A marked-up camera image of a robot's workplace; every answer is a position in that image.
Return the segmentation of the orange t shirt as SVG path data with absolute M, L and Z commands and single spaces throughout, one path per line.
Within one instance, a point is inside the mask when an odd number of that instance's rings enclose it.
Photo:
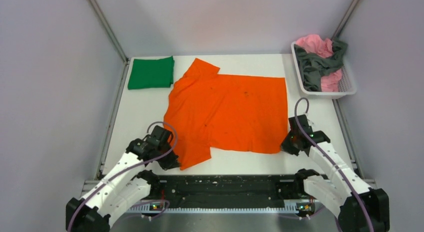
M 163 119 L 177 132 L 182 170 L 209 160 L 211 148 L 276 154 L 288 134 L 286 80 L 220 74 L 197 58 L 174 84 Z

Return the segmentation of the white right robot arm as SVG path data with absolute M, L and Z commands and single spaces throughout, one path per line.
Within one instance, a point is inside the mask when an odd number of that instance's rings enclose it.
M 383 189 L 374 189 L 340 157 L 323 131 L 314 131 L 305 115 L 290 117 L 281 149 L 291 155 L 304 152 L 322 170 L 300 169 L 293 192 L 312 196 L 336 218 L 341 232 L 388 232 L 390 203 Z

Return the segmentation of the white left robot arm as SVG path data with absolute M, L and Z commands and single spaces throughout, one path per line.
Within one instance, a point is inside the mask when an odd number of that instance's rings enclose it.
M 68 232 L 108 232 L 115 222 L 144 198 L 160 194 L 159 176 L 146 170 L 157 162 L 163 170 L 178 166 L 174 149 L 177 131 L 166 122 L 153 122 L 146 135 L 132 140 L 119 161 L 89 192 L 72 198 L 65 209 Z

